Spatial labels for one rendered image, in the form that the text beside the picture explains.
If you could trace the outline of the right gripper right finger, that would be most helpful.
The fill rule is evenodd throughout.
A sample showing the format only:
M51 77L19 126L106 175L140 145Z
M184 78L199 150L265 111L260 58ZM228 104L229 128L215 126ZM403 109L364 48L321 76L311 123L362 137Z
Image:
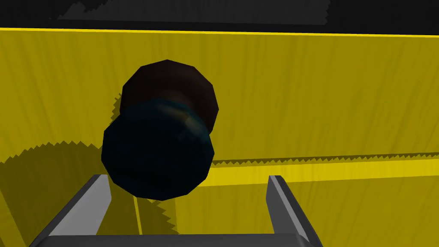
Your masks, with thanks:
M266 204L275 234L296 235L297 247L323 247L312 224L282 176L269 176Z

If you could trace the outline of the black round knob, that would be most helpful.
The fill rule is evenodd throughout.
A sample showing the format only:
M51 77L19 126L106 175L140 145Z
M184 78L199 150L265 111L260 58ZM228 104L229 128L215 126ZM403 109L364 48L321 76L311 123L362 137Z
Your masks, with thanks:
M172 60L141 66L123 86L119 111L104 131L101 156L117 186L165 201L206 179L219 106L195 67Z

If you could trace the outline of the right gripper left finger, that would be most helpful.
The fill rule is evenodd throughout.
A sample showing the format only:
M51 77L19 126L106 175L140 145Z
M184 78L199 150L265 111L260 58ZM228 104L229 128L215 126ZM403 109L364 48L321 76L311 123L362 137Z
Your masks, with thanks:
M96 235L111 202L107 175L93 175L51 222L37 235L30 247L52 235Z

